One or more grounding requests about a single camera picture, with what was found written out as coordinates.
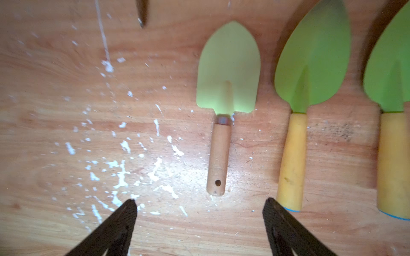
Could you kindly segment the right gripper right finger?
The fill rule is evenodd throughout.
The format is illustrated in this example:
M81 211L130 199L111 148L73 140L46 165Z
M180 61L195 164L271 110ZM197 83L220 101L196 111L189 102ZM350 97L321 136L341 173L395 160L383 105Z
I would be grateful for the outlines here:
M274 256L334 256L274 198L266 200L263 219Z

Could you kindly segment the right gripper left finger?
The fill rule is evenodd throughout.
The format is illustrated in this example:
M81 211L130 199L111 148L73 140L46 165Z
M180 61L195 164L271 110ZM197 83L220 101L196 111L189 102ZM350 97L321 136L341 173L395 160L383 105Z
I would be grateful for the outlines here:
M137 219L135 200L126 200L68 256L127 256Z

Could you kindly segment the light green shovel wooden handle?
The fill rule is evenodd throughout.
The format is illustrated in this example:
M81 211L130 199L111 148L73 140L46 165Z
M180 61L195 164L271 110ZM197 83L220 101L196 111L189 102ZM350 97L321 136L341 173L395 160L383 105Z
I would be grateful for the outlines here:
M200 56L196 104L213 109L207 192L223 196L234 113L251 113L255 108L261 56L249 30L231 21L215 31Z

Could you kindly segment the green shovel yellow handle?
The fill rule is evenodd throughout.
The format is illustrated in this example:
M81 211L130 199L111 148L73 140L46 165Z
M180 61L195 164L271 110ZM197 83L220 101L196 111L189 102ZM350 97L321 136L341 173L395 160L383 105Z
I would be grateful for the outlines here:
M343 1L319 1L300 21L280 55L274 86L289 103L288 131L280 167L277 201L302 210L307 110L341 87L351 51L351 29Z
M410 5L393 17L374 46L364 72L364 91L381 108L377 207L410 218L410 132L404 104L410 100Z

